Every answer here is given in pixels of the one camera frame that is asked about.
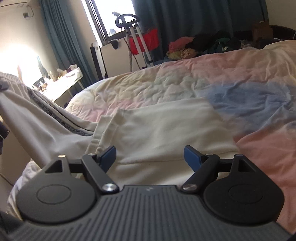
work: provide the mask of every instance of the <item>pink clothing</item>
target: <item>pink clothing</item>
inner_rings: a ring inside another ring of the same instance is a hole
[[[170,42],[169,51],[175,52],[185,48],[185,45],[193,41],[193,37],[182,37],[175,42]]]

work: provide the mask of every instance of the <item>white cloth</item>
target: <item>white cloth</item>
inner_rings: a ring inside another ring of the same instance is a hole
[[[9,89],[0,91],[0,115],[40,167],[60,154],[69,159],[85,154],[96,122],[70,114],[44,95],[28,89],[16,76],[0,72],[0,82],[3,81]]]
[[[102,116],[87,152],[100,153],[111,145],[117,158],[108,175],[120,187],[183,184],[193,174],[183,158],[186,145],[221,158],[233,158],[238,152],[222,119],[204,98]]]
[[[27,166],[25,167],[24,171],[22,172],[22,175],[19,177],[19,179],[16,181],[15,185],[13,186],[10,195],[7,200],[7,213],[18,218],[22,219],[20,216],[19,210],[16,205],[16,197],[18,192],[21,190],[21,188],[28,183],[39,171],[41,168],[33,161],[31,160]]]

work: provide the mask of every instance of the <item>clothing pile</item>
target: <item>clothing pile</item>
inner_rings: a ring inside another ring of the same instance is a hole
[[[172,60],[180,60],[186,58],[194,58],[197,52],[191,48],[185,48],[185,46],[193,41],[193,37],[182,37],[175,42],[170,42],[169,51],[167,56]]]
[[[241,48],[241,41],[228,32],[218,31],[215,35],[200,33],[182,37],[169,44],[167,56],[172,60],[194,58],[208,53],[224,53]]]

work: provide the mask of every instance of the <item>blue patch on bedsheet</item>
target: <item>blue patch on bedsheet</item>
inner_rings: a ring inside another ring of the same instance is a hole
[[[211,85],[206,97],[222,116],[226,114],[240,120],[247,134],[295,118],[292,93],[296,93],[294,88],[276,82],[248,81]]]

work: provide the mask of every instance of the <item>teal curtain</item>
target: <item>teal curtain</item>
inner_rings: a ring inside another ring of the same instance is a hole
[[[56,56],[59,68],[67,69],[72,64],[80,67],[86,88],[98,80],[85,58],[72,26],[65,0],[39,0],[45,28]]]
[[[262,21],[260,3],[268,20],[265,0],[132,0],[143,31],[157,28],[160,40],[153,60],[162,59],[170,42],[199,33],[251,30]]]

